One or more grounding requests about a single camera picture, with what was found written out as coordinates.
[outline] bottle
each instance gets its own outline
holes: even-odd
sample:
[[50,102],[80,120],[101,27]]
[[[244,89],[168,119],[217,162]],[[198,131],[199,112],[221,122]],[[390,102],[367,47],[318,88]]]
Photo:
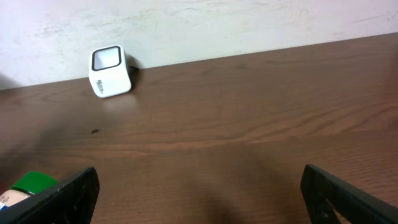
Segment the bottle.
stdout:
[[0,211],[27,199],[53,185],[57,181],[41,172],[30,171],[11,188],[0,195]]

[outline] white wall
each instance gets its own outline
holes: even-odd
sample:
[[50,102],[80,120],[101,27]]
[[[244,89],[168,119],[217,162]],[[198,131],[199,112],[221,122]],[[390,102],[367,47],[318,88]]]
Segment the white wall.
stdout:
[[5,0],[0,88],[86,77],[113,44],[148,68],[391,32],[397,0]]

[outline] green cap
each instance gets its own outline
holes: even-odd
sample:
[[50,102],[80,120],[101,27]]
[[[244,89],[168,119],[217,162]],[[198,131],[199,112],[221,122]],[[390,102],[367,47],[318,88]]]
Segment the green cap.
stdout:
[[30,171],[19,179],[12,187],[12,190],[24,190],[31,194],[37,194],[53,185],[57,181],[41,172]]

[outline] small white device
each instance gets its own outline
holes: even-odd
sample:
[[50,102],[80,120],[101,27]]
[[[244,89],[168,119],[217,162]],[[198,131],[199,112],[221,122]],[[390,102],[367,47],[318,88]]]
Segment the small white device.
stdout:
[[120,45],[95,50],[90,56],[88,78],[98,97],[104,98],[131,89],[130,66]]

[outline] brown wood grain surface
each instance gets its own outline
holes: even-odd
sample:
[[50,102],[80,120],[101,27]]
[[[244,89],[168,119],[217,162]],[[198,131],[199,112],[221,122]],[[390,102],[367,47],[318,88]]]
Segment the brown wood grain surface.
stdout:
[[309,223],[315,164],[398,206],[398,34],[140,76],[107,99],[88,79],[1,91],[0,190],[94,166],[92,223]]

